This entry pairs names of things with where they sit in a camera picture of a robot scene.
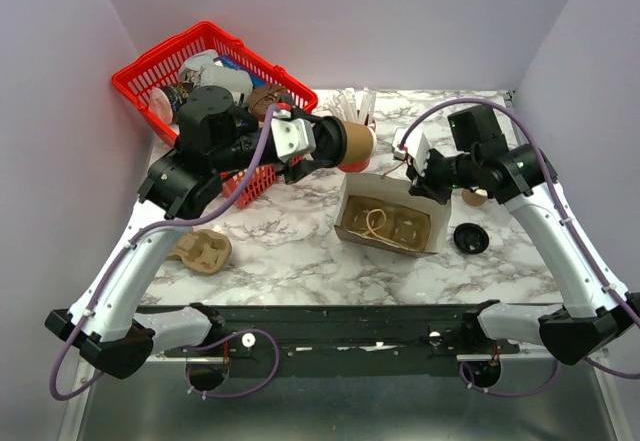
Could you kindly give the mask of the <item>brown paper takeout bag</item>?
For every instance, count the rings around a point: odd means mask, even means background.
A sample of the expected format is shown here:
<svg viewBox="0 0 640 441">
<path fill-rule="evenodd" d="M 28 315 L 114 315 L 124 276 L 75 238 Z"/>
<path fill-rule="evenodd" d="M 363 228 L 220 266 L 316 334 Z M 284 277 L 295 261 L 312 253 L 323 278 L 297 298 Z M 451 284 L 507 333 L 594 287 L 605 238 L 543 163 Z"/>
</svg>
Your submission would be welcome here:
<svg viewBox="0 0 640 441">
<path fill-rule="evenodd" d="M 439 205 L 437 202 L 428 198 L 411 196 L 408 193 L 409 187 L 410 181 L 396 179 L 388 174 L 382 175 L 366 172 L 347 174 L 341 185 L 339 208 L 334 221 L 334 231 L 337 237 L 344 242 L 374 247 L 413 257 L 440 252 L 446 244 L 447 229 L 451 217 L 451 204 Z M 349 234 L 340 228 L 338 223 L 342 218 L 346 202 L 350 196 L 371 197 L 388 203 L 413 208 L 428 214 L 432 227 L 431 237 L 425 251 L 411 252 L 402 251 L 399 248 L 385 247 L 369 239 L 360 239 L 356 235 Z"/>
</svg>

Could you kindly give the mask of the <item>black plastic cup lid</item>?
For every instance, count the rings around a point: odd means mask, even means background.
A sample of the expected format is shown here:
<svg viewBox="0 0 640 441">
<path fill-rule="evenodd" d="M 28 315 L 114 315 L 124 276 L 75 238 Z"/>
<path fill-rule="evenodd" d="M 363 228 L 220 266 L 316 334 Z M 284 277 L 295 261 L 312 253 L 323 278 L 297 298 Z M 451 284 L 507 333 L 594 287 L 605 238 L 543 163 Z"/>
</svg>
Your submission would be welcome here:
<svg viewBox="0 0 640 441">
<path fill-rule="evenodd" d="M 334 166 L 339 166 L 343 163 L 348 147 L 346 128 L 341 120 L 333 116 L 326 117 L 324 125 L 330 137 L 329 159 Z"/>
</svg>

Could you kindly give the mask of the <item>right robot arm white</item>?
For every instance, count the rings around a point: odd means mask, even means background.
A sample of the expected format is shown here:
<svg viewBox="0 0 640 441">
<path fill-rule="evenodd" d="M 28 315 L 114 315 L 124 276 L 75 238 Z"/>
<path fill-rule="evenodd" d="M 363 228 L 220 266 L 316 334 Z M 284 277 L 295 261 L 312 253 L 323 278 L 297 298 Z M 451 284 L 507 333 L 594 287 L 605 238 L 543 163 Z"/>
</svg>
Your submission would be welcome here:
<svg viewBox="0 0 640 441">
<path fill-rule="evenodd" d="M 448 117 L 459 153 L 445 157 L 430 147 L 419 126 L 454 105 L 464 107 Z M 393 156 L 406 163 L 413 196 L 445 205 L 455 189 L 486 191 L 525 230 L 562 296 L 561 303 L 549 306 L 491 302 L 461 326 L 462 345 L 480 353 L 496 340 L 525 342 L 575 365 L 639 323 L 639 295 L 599 255 L 536 142 L 508 147 L 497 112 L 520 122 L 508 108 L 487 99 L 445 101 L 396 131 Z"/>
</svg>

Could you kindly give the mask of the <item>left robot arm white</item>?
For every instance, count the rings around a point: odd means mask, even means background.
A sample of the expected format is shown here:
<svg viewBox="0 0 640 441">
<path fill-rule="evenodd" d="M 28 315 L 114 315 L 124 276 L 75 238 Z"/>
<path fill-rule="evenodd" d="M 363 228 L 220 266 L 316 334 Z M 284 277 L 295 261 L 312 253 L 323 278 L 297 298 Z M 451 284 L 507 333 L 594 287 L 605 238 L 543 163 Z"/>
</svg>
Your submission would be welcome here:
<svg viewBox="0 0 640 441">
<path fill-rule="evenodd" d="M 149 168 L 128 225 L 96 279 L 70 308 L 52 311 L 45 321 L 66 347 L 118 379 L 158 352 L 190 346 L 209 356 L 220 348 L 223 319 L 211 308 L 196 303 L 155 315 L 137 309 L 179 239 L 205 222 L 202 214 L 221 193 L 224 173 L 245 177 L 211 219 L 233 204 L 259 166 L 277 164 L 295 183 L 338 165 L 346 152 L 346 130 L 337 118 L 274 103 L 259 121 L 218 86 L 192 91 L 177 123 L 174 147 Z"/>
</svg>

